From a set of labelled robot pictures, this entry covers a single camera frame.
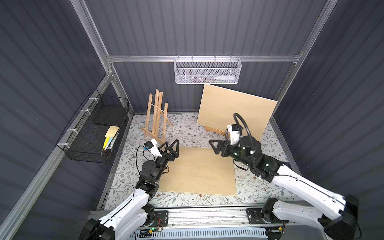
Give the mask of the plywood board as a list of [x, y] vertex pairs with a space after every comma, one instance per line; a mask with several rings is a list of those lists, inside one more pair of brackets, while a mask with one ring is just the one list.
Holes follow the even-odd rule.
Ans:
[[199, 109], [199, 125], [224, 132], [235, 123], [238, 113], [247, 123], [252, 136], [261, 140], [277, 101], [218, 87], [205, 85]]
[[168, 163], [160, 192], [236, 196], [235, 168], [231, 158], [216, 155], [208, 148], [180, 147], [180, 156]]

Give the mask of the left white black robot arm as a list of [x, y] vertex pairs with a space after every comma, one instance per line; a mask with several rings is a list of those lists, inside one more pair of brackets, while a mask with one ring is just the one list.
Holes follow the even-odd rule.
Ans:
[[157, 141], [152, 139], [143, 148], [154, 159], [143, 163], [131, 195], [100, 219], [88, 220], [80, 233], [80, 240], [126, 240], [139, 227], [153, 224], [155, 207], [149, 201], [160, 187], [159, 181], [167, 164], [179, 157], [179, 141], [164, 142], [157, 147]]

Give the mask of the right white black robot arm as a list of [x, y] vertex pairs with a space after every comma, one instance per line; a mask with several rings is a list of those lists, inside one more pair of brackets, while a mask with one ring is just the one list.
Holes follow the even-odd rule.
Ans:
[[359, 200], [326, 190], [298, 175], [281, 161], [262, 153], [255, 138], [242, 137], [236, 146], [226, 140], [210, 140], [215, 154], [230, 157], [245, 165], [259, 179], [296, 194], [310, 206], [289, 204], [268, 198], [257, 215], [267, 223], [295, 222], [319, 230], [333, 240], [356, 240], [361, 233], [358, 225]]

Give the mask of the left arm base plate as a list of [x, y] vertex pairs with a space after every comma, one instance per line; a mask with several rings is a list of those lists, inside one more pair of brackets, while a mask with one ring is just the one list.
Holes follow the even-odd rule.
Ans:
[[167, 227], [169, 220], [169, 211], [155, 210], [149, 219], [144, 223], [143, 227]]

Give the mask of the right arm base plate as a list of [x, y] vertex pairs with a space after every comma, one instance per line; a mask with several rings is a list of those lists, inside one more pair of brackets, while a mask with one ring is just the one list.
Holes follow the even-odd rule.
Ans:
[[264, 213], [262, 208], [246, 209], [249, 224], [287, 224], [289, 221], [278, 219], [273, 213]]

